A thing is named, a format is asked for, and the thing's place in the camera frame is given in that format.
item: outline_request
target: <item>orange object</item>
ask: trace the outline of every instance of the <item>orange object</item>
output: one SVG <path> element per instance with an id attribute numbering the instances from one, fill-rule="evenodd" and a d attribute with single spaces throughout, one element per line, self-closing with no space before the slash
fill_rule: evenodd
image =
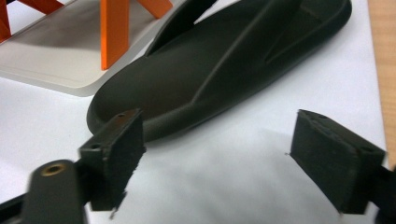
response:
<path id="1" fill-rule="evenodd" d="M 155 19 L 161 18 L 172 8 L 169 0 L 137 0 Z"/>
<path id="2" fill-rule="evenodd" d="M 115 63 L 129 47 L 129 0 L 101 0 L 102 69 Z"/>
<path id="3" fill-rule="evenodd" d="M 59 9 L 64 5 L 56 0 L 18 0 L 18 1 L 46 15 L 50 14 L 51 12 Z"/>
<path id="4" fill-rule="evenodd" d="M 0 0 L 0 43 L 11 37 L 6 0 Z"/>

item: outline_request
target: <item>flip-flop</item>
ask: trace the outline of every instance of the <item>flip-flop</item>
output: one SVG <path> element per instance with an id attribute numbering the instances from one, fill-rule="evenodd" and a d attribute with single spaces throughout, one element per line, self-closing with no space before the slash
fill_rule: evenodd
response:
<path id="1" fill-rule="evenodd" d="M 348 21 L 349 0 L 241 0 L 194 22 L 216 0 L 188 0 L 144 56 L 94 96 L 95 133 L 141 108 L 146 141 L 188 129 L 281 77 Z"/>

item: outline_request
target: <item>wooden surface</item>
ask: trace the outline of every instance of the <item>wooden surface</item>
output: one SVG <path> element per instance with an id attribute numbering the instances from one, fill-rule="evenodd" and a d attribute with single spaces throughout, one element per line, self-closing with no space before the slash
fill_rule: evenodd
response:
<path id="1" fill-rule="evenodd" d="M 369 0 L 389 165 L 396 165 L 396 1 Z"/>

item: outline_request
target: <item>black rubber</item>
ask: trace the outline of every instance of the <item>black rubber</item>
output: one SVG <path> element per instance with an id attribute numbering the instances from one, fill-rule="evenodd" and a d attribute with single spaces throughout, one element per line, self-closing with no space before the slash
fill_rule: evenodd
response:
<path id="1" fill-rule="evenodd" d="M 194 24 L 215 0 L 187 0 L 144 56 L 94 96 L 95 133 L 122 111 L 141 108 L 145 140 L 188 129 L 281 77 L 335 35 L 349 0 L 241 0 Z"/>

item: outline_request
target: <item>brass screw hole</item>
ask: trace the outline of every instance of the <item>brass screw hole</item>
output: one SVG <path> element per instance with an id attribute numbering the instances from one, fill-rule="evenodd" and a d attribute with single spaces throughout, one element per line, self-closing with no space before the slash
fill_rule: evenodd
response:
<path id="1" fill-rule="evenodd" d="M 60 172 L 62 172 L 64 169 L 65 169 L 65 167 L 64 167 L 64 164 L 62 164 L 62 163 L 52 164 L 52 165 L 44 168 L 43 171 L 41 171 L 41 175 L 43 175 L 43 176 L 57 175 Z"/>

